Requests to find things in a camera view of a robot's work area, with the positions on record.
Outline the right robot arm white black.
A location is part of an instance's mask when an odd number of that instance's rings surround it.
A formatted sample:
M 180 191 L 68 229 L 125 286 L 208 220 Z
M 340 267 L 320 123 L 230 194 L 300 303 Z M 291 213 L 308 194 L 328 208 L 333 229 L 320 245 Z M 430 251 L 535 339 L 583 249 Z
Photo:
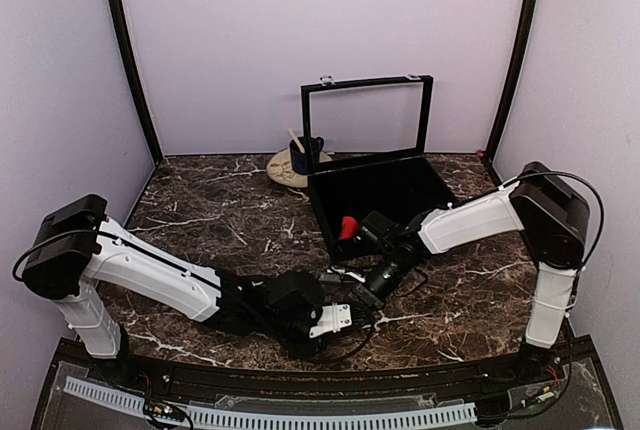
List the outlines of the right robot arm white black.
M 494 235 L 519 232 L 537 266 L 533 304 L 525 331 L 528 346 L 510 363 L 521 384 L 534 382 L 549 366 L 550 349 L 577 293 L 577 280 L 593 253 L 587 242 L 590 207 L 570 186 L 574 175 L 539 162 L 496 189 L 416 215 L 405 224 L 373 211 L 359 225 L 356 240 L 380 251 L 383 259 L 354 294 L 372 309 L 423 260 Z

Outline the black display box glass lid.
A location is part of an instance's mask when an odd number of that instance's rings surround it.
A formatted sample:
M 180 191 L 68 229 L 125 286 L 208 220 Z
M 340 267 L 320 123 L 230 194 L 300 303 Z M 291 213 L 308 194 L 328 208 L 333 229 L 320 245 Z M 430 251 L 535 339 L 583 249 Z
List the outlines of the black display box glass lid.
M 394 222 L 407 224 L 418 214 L 456 200 L 423 154 L 433 84 L 430 75 L 407 75 L 330 81 L 301 87 L 303 141 L 306 144 L 312 141 L 313 93 L 379 90 L 400 85 L 416 85 L 421 90 L 417 136 L 412 147 L 369 155 L 353 151 L 346 159 L 329 162 L 314 161 L 312 156 L 305 156 L 310 172 L 311 205 L 332 262 L 377 252 L 341 236 L 344 218 L 352 217 L 361 223 L 370 212 L 378 211 Z

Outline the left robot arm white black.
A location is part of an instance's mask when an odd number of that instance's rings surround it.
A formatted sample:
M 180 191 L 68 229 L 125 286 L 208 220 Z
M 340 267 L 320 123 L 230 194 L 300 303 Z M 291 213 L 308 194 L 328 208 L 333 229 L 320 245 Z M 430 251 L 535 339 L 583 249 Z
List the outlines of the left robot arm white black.
M 292 359 L 326 362 L 331 343 L 374 326 L 358 301 L 328 303 L 308 272 L 239 276 L 189 263 L 139 239 L 106 213 L 104 198 L 89 194 L 47 215 L 13 278 L 52 301 L 101 367 L 120 386 L 141 377 L 126 351 L 123 327 L 97 295 L 98 281 L 118 285 L 219 332 L 273 338 Z

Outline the red Santa Christmas sock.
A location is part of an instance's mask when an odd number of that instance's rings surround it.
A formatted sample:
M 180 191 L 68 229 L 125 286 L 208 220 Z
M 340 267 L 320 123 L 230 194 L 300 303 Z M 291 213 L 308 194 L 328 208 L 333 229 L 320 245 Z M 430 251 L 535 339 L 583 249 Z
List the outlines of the red Santa Christmas sock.
M 351 216 L 344 216 L 341 222 L 341 230 L 338 237 L 339 241 L 346 241 L 353 239 L 359 228 L 358 221 Z

